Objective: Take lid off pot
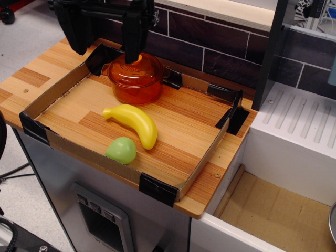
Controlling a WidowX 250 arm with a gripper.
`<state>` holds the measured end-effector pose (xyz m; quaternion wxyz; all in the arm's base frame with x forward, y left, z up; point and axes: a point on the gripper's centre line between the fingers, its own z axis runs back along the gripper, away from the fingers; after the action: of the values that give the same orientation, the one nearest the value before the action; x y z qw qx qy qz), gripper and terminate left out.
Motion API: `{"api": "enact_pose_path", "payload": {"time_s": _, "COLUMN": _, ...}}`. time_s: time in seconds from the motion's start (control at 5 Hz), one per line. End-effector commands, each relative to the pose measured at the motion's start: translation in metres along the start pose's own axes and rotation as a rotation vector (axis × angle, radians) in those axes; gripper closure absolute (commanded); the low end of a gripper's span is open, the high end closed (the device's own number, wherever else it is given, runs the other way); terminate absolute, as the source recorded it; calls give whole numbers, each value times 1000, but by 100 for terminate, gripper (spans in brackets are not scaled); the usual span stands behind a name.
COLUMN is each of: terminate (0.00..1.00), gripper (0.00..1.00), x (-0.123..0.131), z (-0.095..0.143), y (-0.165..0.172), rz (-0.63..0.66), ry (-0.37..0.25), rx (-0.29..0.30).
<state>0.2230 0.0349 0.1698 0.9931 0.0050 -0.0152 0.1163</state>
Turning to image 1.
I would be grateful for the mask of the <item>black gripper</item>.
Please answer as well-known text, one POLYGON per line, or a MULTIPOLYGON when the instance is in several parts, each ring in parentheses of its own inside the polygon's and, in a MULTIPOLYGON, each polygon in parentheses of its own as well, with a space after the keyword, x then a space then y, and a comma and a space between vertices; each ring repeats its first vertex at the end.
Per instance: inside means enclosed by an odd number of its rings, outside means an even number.
POLYGON ((122 20, 123 50, 125 62, 132 64, 146 47, 149 25, 155 25, 154 1, 48 1, 55 12, 70 47, 79 55, 97 39, 93 31, 92 17, 122 20))

